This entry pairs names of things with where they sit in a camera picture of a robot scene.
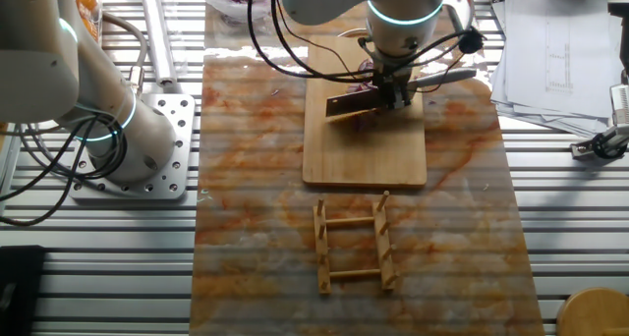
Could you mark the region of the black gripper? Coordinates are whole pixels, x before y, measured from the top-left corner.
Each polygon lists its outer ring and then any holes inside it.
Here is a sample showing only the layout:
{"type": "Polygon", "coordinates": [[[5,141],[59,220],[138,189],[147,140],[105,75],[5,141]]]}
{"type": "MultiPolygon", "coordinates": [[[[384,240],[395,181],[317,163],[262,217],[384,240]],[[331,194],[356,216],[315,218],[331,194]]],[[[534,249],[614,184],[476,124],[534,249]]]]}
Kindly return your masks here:
{"type": "Polygon", "coordinates": [[[382,94],[388,94],[388,109],[402,109],[411,105],[408,82],[412,76],[412,63],[411,57],[373,57],[373,84],[380,86],[382,94]]]}

